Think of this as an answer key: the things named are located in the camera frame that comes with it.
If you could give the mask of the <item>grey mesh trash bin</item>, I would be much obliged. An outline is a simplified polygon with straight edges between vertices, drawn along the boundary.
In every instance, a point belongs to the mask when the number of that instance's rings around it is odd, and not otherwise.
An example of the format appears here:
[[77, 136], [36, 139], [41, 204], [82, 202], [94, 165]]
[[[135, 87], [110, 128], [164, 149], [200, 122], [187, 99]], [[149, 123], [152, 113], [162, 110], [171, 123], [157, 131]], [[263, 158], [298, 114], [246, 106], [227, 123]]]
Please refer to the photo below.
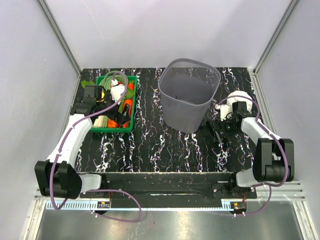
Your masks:
[[195, 133], [221, 81], [219, 71], [188, 58], [173, 60], [158, 81], [165, 124], [186, 134]]

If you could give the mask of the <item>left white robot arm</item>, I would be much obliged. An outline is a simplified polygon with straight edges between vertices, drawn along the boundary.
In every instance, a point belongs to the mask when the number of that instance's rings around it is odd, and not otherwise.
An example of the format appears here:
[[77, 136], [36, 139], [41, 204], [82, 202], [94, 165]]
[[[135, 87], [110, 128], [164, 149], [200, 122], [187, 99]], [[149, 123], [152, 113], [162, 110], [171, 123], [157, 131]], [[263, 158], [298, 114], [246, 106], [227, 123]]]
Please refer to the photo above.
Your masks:
[[76, 199], [91, 191], [96, 197], [107, 195], [109, 186], [99, 174], [78, 174], [74, 169], [80, 147], [98, 117], [106, 116], [118, 124], [129, 121], [120, 113], [120, 101], [126, 91], [124, 84], [107, 90], [101, 85], [86, 85], [80, 100], [70, 110], [67, 127], [58, 144], [45, 161], [38, 161], [34, 171], [42, 196]]

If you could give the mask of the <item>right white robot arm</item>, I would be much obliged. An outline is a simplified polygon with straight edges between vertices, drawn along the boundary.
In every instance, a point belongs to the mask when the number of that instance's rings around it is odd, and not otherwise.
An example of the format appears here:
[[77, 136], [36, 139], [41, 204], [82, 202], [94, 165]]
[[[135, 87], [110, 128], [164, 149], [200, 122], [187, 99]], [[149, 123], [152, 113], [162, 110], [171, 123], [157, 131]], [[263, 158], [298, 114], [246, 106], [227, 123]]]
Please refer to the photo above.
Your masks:
[[206, 122], [216, 142], [226, 143], [230, 136], [244, 133], [255, 144], [252, 167], [235, 174], [227, 186], [228, 194], [239, 198], [248, 187], [267, 184], [280, 187], [295, 176], [294, 142], [269, 130], [251, 114], [248, 102], [236, 100], [218, 107], [220, 119]]

